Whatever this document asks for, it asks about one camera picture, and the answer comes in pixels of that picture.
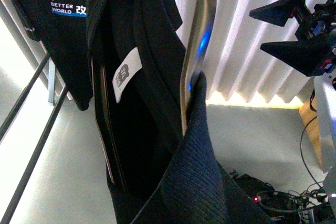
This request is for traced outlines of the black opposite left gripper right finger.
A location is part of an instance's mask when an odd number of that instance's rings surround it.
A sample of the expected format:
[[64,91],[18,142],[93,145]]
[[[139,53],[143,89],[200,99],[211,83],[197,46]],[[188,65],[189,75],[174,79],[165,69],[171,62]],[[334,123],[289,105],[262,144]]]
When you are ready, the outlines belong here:
[[327,39],[267,42],[260,49],[307,77],[333,72],[333,48]]

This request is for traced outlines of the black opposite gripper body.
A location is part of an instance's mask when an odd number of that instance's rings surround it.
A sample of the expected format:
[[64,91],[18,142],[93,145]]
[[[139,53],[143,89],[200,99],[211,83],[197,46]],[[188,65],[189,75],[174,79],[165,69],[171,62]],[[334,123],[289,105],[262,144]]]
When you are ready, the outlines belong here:
[[295,67],[305,76],[320,76],[335,69],[335,0],[316,4],[313,13],[306,5],[297,7],[295,18],[299,28],[298,59]]

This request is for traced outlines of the black opposite left gripper left finger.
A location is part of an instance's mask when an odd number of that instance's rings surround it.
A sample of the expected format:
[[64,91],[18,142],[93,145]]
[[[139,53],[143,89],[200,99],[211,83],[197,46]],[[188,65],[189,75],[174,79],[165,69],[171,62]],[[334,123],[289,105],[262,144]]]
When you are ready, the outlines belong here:
[[278,0],[251,10],[249,17],[280,27],[284,27],[290,18],[295,18],[301,24],[307,19],[306,0]]

